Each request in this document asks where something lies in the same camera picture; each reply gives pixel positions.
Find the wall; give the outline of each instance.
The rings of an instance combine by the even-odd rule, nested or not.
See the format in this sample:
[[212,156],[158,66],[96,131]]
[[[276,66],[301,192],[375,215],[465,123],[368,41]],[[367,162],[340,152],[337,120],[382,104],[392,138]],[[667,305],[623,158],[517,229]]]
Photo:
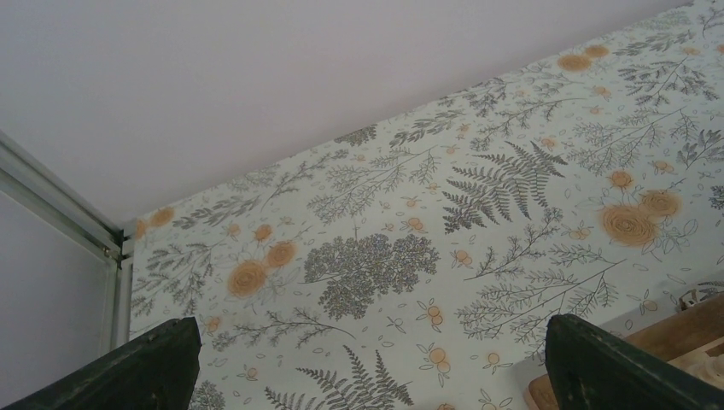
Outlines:
[[0,129],[116,223],[686,0],[0,6]]
[[106,262],[0,192],[0,407],[99,355]]

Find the floral pattern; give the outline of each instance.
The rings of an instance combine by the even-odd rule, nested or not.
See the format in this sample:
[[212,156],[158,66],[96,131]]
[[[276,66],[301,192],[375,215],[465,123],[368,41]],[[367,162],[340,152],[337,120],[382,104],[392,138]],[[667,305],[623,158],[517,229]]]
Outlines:
[[197,318],[194,409],[525,408],[724,264],[722,55],[695,0],[144,215],[131,334]]

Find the floral tablecloth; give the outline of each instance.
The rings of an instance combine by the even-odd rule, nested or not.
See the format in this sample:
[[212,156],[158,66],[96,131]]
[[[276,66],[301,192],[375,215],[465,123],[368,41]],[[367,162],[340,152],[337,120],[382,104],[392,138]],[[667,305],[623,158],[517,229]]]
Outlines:
[[524,408],[553,314],[637,331],[724,267],[722,25],[697,0],[145,215],[131,334],[197,318],[194,409]]

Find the metal frame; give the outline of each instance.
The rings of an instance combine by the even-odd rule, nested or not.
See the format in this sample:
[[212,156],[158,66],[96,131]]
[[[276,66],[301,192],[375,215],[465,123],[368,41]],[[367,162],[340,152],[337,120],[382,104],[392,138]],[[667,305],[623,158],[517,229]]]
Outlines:
[[123,259],[122,231],[63,184],[19,145],[0,131],[0,190],[45,220],[95,257],[107,262],[105,305],[98,355],[128,339],[130,270],[119,275]]

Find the botanical pattern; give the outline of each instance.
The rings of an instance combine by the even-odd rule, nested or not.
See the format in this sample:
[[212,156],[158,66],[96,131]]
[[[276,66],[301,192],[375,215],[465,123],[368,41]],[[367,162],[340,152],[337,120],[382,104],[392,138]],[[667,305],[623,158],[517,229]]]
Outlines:
[[131,335],[190,408],[525,408],[548,320],[721,289],[724,4],[695,0],[137,220]]

